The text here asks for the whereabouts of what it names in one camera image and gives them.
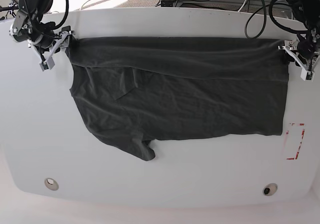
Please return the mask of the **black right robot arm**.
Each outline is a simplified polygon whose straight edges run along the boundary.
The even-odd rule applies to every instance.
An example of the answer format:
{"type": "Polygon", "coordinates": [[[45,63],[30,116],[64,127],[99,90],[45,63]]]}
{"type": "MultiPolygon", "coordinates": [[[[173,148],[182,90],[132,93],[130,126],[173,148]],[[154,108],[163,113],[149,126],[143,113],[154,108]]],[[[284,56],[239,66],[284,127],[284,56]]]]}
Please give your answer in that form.
{"type": "Polygon", "coordinates": [[[65,0],[64,16],[58,24],[42,22],[52,5],[53,0],[19,0],[18,12],[9,30],[14,41],[28,42],[43,71],[55,66],[53,55],[68,46],[74,33],[70,26],[64,26],[69,15],[69,0],[65,0]]]}

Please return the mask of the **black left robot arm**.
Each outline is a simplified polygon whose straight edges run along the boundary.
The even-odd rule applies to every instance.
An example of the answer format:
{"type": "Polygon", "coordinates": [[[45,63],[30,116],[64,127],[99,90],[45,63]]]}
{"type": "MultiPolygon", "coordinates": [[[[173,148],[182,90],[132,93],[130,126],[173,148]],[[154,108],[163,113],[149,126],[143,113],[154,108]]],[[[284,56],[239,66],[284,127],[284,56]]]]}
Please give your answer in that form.
{"type": "Polygon", "coordinates": [[[294,30],[280,24],[273,16],[273,7],[279,5],[279,0],[271,0],[267,5],[265,0],[260,0],[263,10],[263,24],[260,32],[250,37],[247,33],[249,21],[246,22],[244,33],[248,39],[256,39],[264,32],[267,18],[280,29],[291,34],[295,34],[297,39],[287,41],[280,50],[284,50],[287,55],[301,67],[300,77],[303,80],[312,80],[314,70],[320,57],[320,0],[285,0],[285,6],[290,7],[293,17],[305,26],[305,30],[294,30]]]}

